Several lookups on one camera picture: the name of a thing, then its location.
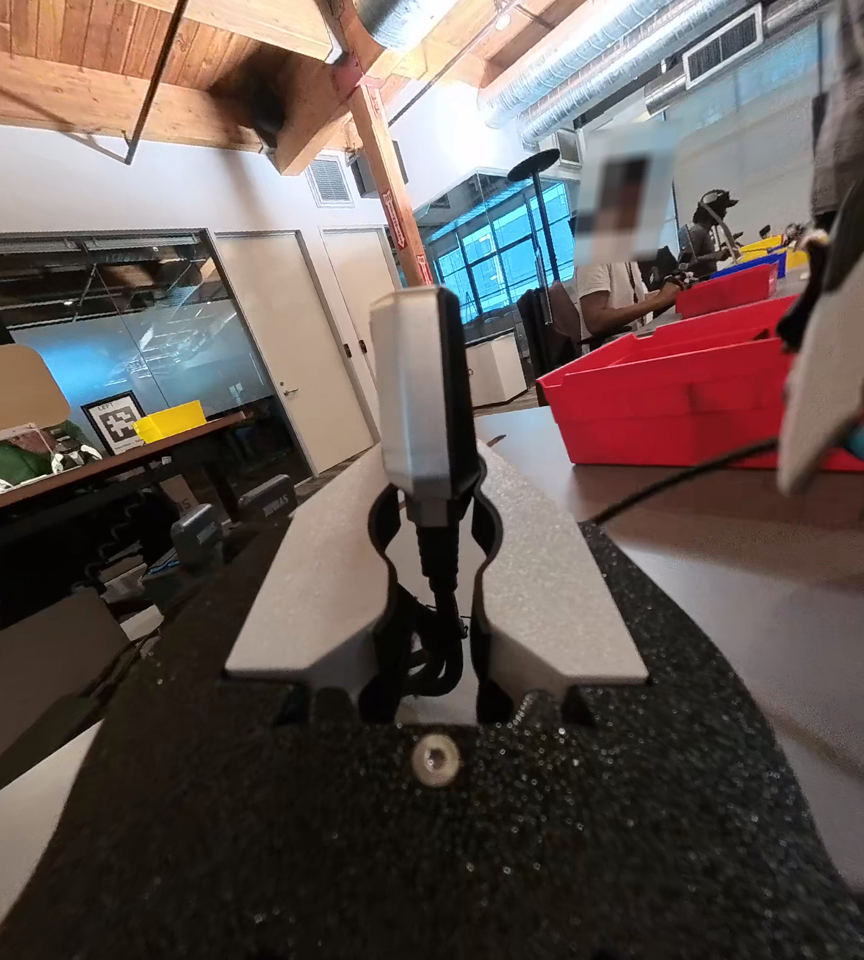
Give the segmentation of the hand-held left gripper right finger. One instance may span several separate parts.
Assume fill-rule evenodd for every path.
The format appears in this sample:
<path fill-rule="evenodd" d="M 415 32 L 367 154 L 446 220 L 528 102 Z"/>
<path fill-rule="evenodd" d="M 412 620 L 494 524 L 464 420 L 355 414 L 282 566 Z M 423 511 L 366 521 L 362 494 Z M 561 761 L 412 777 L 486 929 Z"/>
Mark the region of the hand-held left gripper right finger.
<path fill-rule="evenodd" d="M 649 672 L 579 525 L 495 450 L 477 444 L 471 538 L 476 718 L 506 722 L 532 692 L 640 687 Z"/>

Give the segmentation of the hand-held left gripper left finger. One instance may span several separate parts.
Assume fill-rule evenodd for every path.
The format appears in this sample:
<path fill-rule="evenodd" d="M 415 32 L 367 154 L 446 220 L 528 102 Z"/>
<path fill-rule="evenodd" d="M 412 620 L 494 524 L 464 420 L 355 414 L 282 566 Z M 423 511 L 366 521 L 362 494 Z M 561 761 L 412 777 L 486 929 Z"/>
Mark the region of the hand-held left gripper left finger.
<path fill-rule="evenodd" d="M 406 676 L 406 592 L 387 548 L 399 493 L 378 445 L 294 512 L 228 654 L 232 680 L 342 690 L 394 722 Z"/>

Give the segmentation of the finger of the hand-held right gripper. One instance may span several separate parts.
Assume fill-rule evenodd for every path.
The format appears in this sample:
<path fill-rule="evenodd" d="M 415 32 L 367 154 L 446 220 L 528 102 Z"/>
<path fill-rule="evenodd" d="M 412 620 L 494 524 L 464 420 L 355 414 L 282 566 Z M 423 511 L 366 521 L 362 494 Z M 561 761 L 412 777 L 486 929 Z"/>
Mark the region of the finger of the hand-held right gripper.
<path fill-rule="evenodd" d="M 810 238 L 809 279 L 798 305 L 809 307 L 786 381 L 777 445 L 778 490 L 803 490 L 826 455 L 864 414 L 864 248 Z"/>

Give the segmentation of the red plastic bin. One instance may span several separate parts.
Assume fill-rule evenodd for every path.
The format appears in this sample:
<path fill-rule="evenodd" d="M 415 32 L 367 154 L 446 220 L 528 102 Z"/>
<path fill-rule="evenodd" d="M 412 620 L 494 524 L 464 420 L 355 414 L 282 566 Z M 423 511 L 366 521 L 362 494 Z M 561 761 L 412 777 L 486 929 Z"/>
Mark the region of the red plastic bin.
<path fill-rule="evenodd" d="M 736 274 L 709 278 L 680 292 L 675 309 L 682 319 L 749 306 L 769 300 L 776 291 L 776 268 L 759 266 Z"/>
<path fill-rule="evenodd" d="M 539 378 L 575 465 L 690 467 L 779 434 L 793 296 L 625 334 Z"/>

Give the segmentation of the grey adapter with black cable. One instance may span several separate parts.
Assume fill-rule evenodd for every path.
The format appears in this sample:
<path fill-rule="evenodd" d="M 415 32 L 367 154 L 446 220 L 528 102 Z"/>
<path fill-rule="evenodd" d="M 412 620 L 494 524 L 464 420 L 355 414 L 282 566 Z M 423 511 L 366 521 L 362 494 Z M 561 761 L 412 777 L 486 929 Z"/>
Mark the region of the grey adapter with black cable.
<path fill-rule="evenodd" d="M 405 692 L 441 697 L 463 674 L 460 528 L 480 475 L 458 297 L 441 285 L 388 294 L 371 307 L 369 324 L 382 466 L 402 496 L 433 597 L 423 657 L 408 667 Z"/>

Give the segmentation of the dark blue plastic bin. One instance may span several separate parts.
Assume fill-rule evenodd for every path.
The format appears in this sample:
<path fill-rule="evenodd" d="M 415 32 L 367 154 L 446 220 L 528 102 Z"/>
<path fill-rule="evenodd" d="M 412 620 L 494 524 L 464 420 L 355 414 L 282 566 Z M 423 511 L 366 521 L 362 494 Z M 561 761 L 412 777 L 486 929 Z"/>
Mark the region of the dark blue plastic bin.
<path fill-rule="evenodd" d="M 714 279 L 718 279 L 732 276 L 760 266 L 774 266 L 776 279 L 782 280 L 786 276 L 787 249 L 780 247 L 777 250 L 768 252 L 760 250 L 759 253 L 761 255 L 755 255 L 750 259 L 744 259 L 737 264 L 716 270 L 712 276 Z"/>

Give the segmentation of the dark grey hard case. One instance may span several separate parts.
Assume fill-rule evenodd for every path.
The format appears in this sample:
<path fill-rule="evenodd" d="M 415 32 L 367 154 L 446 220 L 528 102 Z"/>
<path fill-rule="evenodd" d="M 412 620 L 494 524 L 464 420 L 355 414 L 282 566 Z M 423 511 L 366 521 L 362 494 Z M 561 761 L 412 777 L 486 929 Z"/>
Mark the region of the dark grey hard case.
<path fill-rule="evenodd" d="M 224 560 L 224 532 L 219 510 L 202 503 L 181 515 L 170 528 L 178 565 L 188 571 L 218 567 Z"/>
<path fill-rule="evenodd" d="M 298 506 L 295 484 L 284 473 L 251 488 L 237 500 L 239 521 L 251 524 L 287 520 Z"/>

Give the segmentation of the brown-edged work table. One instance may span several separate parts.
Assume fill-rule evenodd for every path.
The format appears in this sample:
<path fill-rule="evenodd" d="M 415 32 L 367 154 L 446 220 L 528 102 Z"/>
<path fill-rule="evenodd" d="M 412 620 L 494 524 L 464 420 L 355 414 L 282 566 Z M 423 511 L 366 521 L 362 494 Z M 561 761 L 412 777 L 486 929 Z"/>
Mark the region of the brown-edged work table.
<path fill-rule="evenodd" d="M 178 466 L 180 461 L 179 450 L 205 448 L 207 446 L 206 441 L 213 441 L 224 431 L 242 425 L 246 423 L 246 420 L 247 416 L 243 412 L 226 414 L 210 420 L 204 425 L 144 444 L 125 453 L 115 454 L 48 477 L 39 477 L 27 484 L 0 493 L 0 509 L 76 484 L 81 485 L 91 478 L 126 474 L 151 462 L 162 462 L 165 457 L 170 458 L 169 466 Z"/>

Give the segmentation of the white cabinet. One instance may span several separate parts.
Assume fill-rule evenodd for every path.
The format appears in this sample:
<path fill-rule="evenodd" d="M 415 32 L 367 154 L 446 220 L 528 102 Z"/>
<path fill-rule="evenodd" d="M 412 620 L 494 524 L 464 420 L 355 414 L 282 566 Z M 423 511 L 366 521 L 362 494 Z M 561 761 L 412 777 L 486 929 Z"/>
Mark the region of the white cabinet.
<path fill-rule="evenodd" d="M 498 406 L 527 391 L 516 334 L 509 330 L 465 346 L 472 407 Z"/>

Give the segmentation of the white door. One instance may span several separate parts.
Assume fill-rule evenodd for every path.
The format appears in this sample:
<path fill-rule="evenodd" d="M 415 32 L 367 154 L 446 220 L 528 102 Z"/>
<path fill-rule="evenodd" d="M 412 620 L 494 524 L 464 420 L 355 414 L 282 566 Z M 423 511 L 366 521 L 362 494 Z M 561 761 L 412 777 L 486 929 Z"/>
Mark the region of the white door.
<path fill-rule="evenodd" d="M 360 382 L 375 424 L 378 390 L 375 349 L 371 335 L 372 305 L 401 289 L 396 261 L 383 226 L 331 228 L 322 242 L 335 276 L 353 332 L 348 341 L 361 373 Z"/>
<path fill-rule="evenodd" d="M 227 235 L 214 242 L 313 474 L 371 448 L 373 432 L 300 235 Z"/>

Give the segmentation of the framed tag sign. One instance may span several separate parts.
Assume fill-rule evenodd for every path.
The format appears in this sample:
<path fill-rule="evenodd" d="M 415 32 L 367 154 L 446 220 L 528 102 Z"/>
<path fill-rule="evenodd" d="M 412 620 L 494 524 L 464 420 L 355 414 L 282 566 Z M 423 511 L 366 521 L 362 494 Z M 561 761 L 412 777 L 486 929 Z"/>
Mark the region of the framed tag sign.
<path fill-rule="evenodd" d="M 80 411 L 109 455 L 114 457 L 145 446 L 136 427 L 145 414 L 131 390 L 90 401 L 81 405 Z"/>

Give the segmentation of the dark office chair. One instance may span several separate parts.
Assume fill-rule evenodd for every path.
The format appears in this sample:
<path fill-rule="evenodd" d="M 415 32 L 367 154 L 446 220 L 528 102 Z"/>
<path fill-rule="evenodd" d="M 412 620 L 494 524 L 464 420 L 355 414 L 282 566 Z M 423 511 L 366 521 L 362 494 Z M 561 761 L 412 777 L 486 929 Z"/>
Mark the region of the dark office chair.
<path fill-rule="evenodd" d="M 517 300 L 516 309 L 535 378 L 543 377 L 582 355 L 581 348 L 554 325 L 546 288 L 525 291 Z"/>

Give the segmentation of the silver ceiling duct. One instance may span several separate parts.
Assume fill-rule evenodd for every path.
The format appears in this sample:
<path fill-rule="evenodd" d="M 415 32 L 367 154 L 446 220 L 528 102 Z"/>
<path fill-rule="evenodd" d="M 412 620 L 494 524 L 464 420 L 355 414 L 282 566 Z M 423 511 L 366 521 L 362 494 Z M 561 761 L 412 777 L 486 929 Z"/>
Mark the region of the silver ceiling duct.
<path fill-rule="evenodd" d="M 354 1 L 366 33 L 380 46 L 407 54 L 446 18 L 460 1 Z"/>
<path fill-rule="evenodd" d="M 533 147 L 753 2 L 586 2 L 481 88 L 491 129 L 515 127 Z"/>

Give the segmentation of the wall air vent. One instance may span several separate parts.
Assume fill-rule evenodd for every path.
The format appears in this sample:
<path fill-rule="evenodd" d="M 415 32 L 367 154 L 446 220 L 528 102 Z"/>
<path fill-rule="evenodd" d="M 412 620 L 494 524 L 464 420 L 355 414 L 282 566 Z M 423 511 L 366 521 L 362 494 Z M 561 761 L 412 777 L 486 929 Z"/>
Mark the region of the wall air vent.
<path fill-rule="evenodd" d="M 305 173 L 317 207 L 350 209 L 355 206 L 344 170 L 343 162 L 335 155 L 321 155 L 311 161 Z"/>

